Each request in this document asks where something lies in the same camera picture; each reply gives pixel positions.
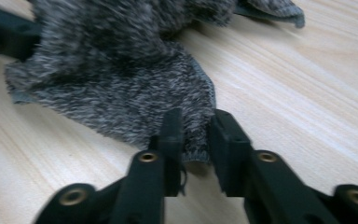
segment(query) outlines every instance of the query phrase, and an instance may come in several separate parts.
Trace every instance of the black mechanical arm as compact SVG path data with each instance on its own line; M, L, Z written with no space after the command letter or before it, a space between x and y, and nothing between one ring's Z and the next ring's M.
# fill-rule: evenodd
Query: black mechanical arm
M26 60L39 43L42 27L0 9L0 54Z
M221 190L245 199L251 224L358 224L358 186L338 186L333 196L307 187L279 155L254 150L228 112L215 110L209 131ZM183 145L181 112L174 109L149 149L133 156L126 177L100 191L85 184L61 189L36 223L164 223L164 197L183 187Z

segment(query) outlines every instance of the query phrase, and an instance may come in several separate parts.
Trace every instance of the light wood surface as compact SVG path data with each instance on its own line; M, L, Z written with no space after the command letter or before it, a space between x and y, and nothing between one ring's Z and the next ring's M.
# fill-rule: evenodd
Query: light wood surface
M281 154L302 180L331 194L358 185L358 0L296 0L291 24L234 16L228 28L199 24L179 37L216 86L255 148ZM29 4L0 7L31 18ZM101 189L127 172L135 148L39 105L13 105L0 57L0 223L31 223L48 198L72 183ZM247 223L240 199L214 174L190 175L185 197L167 199L166 223Z

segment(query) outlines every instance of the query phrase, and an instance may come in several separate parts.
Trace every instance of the wood grain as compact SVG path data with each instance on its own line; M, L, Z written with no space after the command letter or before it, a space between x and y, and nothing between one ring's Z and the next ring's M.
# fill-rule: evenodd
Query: wood grain
M179 40L211 77L218 107L256 148L281 154L311 187L358 185L358 0L296 0L291 24L234 16L227 28L194 24ZM32 18L22 0L0 7ZM137 150L39 105L13 105L0 57L0 223L31 223L56 190L101 189L126 174ZM185 197L167 199L174 223L247 223L240 199L220 192L210 168L190 175Z

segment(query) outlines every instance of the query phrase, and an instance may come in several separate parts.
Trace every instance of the black plastic part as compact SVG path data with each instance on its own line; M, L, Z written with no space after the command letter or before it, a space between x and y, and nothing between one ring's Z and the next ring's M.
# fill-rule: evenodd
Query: black plastic part
M119 179L108 187L97 191L94 203L90 209L90 220L92 220L90 223L108 223L111 213L115 208L118 191L124 180L125 177Z
M164 158L156 150L137 153L117 196L109 223L164 222Z
M39 23L0 9L0 54L26 60L34 53L41 31Z
M90 209L95 189L88 184L73 184L61 189L43 209L36 224L93 223Z
M220 188L228 197L243 197L244 164L253 151L251 140L226 111L216 109L209 130L212 163Z
M257 190L245 195L247 213L252 217L269 216L271 223L338 224L312 190L305 186L290 167L276 153L266 150L252 152L246 167L247 183ZM260 201L266 208L249 209L252 201Z
M251 224L273 223L271 221L271 216L269 215L266 206L264 206L264 204L262 204L260 201L246 198L243 206L246 211L246 216L249 219L249 223Z
M180 109L165 113L157 145L165 160L165 196L176 197L181 189L182 152L185 145Z
M321 202L331 211L341 224L358 224L358 186L340 185L333 196L315 190Z

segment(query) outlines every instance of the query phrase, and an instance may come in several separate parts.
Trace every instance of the fuzzy sock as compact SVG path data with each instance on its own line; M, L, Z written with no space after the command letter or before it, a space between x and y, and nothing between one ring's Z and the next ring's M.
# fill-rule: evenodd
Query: fuzzy sock
M171 37L193 20L227 25L235 0L34 0L43 26L25 62L9 64L15 103L38 103L146 149L162 116L181 108L184 161L209 160L212 81Z
M290 0L240 0L235 13L269 21L291 22L296 28L305 25L304 12Z

